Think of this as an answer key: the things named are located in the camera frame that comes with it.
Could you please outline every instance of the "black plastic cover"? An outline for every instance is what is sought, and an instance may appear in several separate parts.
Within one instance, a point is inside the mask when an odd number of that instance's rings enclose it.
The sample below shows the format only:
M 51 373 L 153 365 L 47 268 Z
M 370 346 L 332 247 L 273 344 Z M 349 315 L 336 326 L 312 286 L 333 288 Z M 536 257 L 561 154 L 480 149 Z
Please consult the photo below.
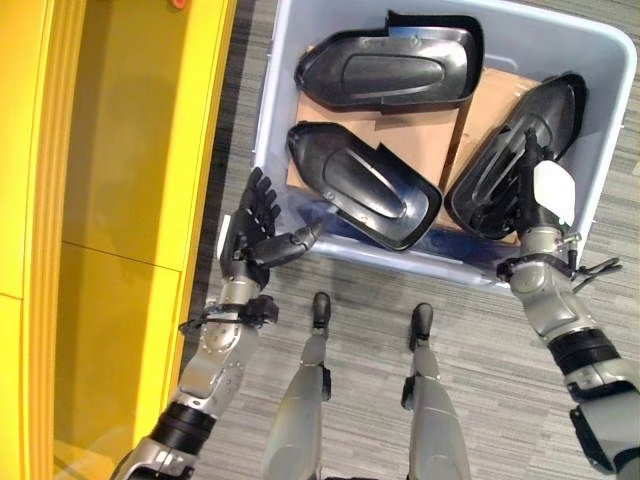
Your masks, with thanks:
M 525 171 L 532 175 L 534 153 L 539 160 L 557 161 L 564 155 L 580 133 L 586 98 L 584 79 L 574 73 L 552 78 L 529 91 L 447 193 L 445 206 L 456 223 L 483 238 L 497 240 L 524 228 L 519 218 L 523 214 L 532 221 L 530 214 L 535 209 L 526 202 L 531 200 L 528 190 L 533 187 L 524 188 L 521 176 Z M 529 143 L 535 139 L 539 150 L 530 149 L 525 155 L 527 132 Z M 524 193 L 527 198 L 520 198 Z
M 373 149 L 341 125 L 301 122 L 287 142 L 302 180 L 387 248 L 409 248 L 440 210 L 437 187 L 384 145 Z
M 331 35 L 300 58 L 298 87 L 332 110 L 454 108 L 480 79 L 480 24 L 464 15 L 398 15 L 387 27 Z

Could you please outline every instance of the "black strap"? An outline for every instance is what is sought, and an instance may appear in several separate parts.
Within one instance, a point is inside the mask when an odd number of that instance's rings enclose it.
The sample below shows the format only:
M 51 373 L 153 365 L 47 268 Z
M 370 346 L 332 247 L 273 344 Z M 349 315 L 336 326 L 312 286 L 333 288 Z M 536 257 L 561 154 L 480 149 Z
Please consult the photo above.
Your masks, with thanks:
M 269 295 L 259 295 L 249 300 L 246 305 L 239 303 L 221 303 L 208 305 L 199 318 L 188 320 L 178 327 L 183 335 L 190 331 L 197 331 L 205 323 L 225 323 L 251 325 L 260 328 L 265 323 L 276 323 L 278 321 L 279 308 L 273 297 Z M 237 313 L 238 318 L 229 320 L 220 318 L 221 314 Z

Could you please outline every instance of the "plastic storage bin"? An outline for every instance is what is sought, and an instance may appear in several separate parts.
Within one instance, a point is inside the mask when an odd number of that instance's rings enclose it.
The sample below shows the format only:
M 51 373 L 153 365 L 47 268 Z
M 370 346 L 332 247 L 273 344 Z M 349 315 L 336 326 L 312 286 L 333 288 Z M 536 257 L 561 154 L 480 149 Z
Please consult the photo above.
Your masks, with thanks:
M 298 91 L 293 72 L 304 50 L 339 30 L 379 28 L 388 8 L 399 13 L 476 17 L 485 34 L 485 66 L 543 80 L 571 70 L 587 82 L 580 137 L 562 160 L 576 180 L 574 231 L 586 239 L 615 148 L 636 69 L 636 51 L 621 31 L 601 23 L 505 1 L 281 0 L 276 14 L 258 120 L 254 165 L 273 180 L 283 210 L 278 228 L 295 229 L 327 207 L 285 186 L 287 130 Z M 495 264 L 515 247 L 432 228 L 405 253 L 373 245 L 351 227 L 330 221 L 316 253 L 367 265 L 481 287 L 500 285 Z

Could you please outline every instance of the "robotic hand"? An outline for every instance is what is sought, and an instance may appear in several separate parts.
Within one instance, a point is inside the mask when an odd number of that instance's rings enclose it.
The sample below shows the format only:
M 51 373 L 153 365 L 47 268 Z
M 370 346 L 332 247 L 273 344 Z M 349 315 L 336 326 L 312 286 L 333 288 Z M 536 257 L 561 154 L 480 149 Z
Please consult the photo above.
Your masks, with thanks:
M 240 387 L 258 346 L 257 329 L 277 321 L 273 299 L 259 295 L 269 282 L 269 269 L 306 253 L 318 239 L 321 223 L 276 236 L 280 207 L 270 187 L 269 178 L 255 168 L 222 234 L 220 302 L 181 326 L 183 331 L 199 329 L 198 350 L 155 428 L 123 458 L 112 480 L 191 477 L 200 449 Z
M 580 238 L 567 234 L 568 227 L 561 218 L 566 218 L 566 198 L 564 204 L 557 202 L 562 196 L 560 192 L 573 192 L 573 180 L 564 188 L 558 189 L 556 185 L 551 195 L 544 192 L 545 183 L 566 178 L 568 173 L 557 164 L 540 168 L 545 161 L 533 132 L 527 132 L 525 157 L 519 172 L 520 257 L 501 264 L 498 276 L 510 283 L 531 326 L 564 374 L 567 389 L 578 403 L 570 417 L 586 457 L 605 474 L 638 479 L 638 366 L 620 358 L 589 309 L 576 296 L 595 275 L 615 271 L 620 266 L 617 259 L 612 259 L 592 269 L 577 268 L 576 244 Z M 547 167 L 554 178 L 541 173 Z M 572 281 L 579 275 L 587 279 L 574 287 Z

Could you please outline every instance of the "yellow wall panel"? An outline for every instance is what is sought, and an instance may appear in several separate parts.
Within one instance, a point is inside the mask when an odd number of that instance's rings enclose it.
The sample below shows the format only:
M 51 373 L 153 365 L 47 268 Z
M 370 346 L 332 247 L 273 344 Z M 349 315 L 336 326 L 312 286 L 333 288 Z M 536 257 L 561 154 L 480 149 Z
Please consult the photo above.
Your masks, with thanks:
M 2 348 L 0 348 L 0 465 L 2 478 L 23 478 L 23 427 L 24 403 L 21 395 L 21 329 L 22 302 L 0 295 L 2 319 Z
M 189 188 L 168 191 L 165 178 L 188 18 L 188 10 L 172 9 L 165 1 L 87 2 L 65 241 L 182 268 L 196 159 L 183 156 L 172 170 Z M 168 219 L 174 233 L 157 254 L 166 203 L 174 205 Z
M 22 297 L 32 135 L 46 2 L 0 2 L 0 293 Z
M 172 270 L 63 243 L 56 441 L 115 462 L 132 447 L 138 425 L 148 433 L 164 407 L 158 392 L 168 381 L 179 278 Z

